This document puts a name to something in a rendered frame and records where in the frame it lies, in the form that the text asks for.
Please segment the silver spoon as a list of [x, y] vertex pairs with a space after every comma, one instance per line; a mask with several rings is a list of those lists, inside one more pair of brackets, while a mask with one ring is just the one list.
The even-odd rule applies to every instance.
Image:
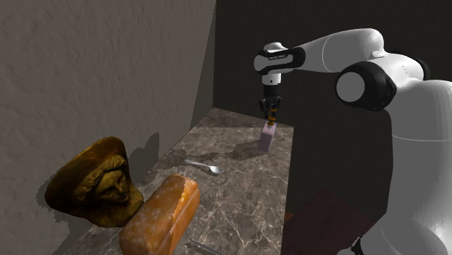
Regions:
[[189, 159], [185, 159], [185, 163], [193, 165], [193, 166], [197, 166], [197, 167], [205, 167], [206, 169], [209, 169], [210, 172], [212, 172], [215, 175], [220, 175], [224, 172], [223, 169], [221, 169], [218, 166], [214, 166], [214, 165], [207, 165], [207, 164], [203, 164], [200, 162], [195, 162], [193, 160], [189, 160]]

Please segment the dark red robot stand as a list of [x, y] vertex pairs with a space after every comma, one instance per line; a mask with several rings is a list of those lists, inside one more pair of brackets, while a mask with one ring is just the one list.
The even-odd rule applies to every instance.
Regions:
[[323, 189], [295, 214], [285, 213], [280, 255], [337, 255], [373, 225], [347, 201]]

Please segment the brown bread loaf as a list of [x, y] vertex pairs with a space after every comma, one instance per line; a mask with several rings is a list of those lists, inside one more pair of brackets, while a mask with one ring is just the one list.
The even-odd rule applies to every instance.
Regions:
[[168, 176], [120, 231], [123, 255], [172, 255], [199, 203], [196, 181]]

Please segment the silver knife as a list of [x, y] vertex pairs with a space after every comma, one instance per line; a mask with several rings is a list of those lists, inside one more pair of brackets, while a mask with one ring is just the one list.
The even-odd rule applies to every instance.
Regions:
[[194, 240], [191, 239], [191, 238], [189, 239], [189, 241], [190, 241], [192, 244], [194, 244], [195, 246], [197, 246], [197, 247], [203, 249], [204, 251], [206, 251], [206, 252], [208, 252], [208, 253], [210, 253], [210, 254], [212, 254], [212, 255], [224, 255], [222, 252], [217, 251], [217, 250], [215, 250], [215, 249], [212, 249], [212, 248], [210, 248], [210, 247], [208, 247], [208, 246], [205, 246], [204, 244], [199, 243], [199, 242], [197, 242], [197, 241], [194, 241]]

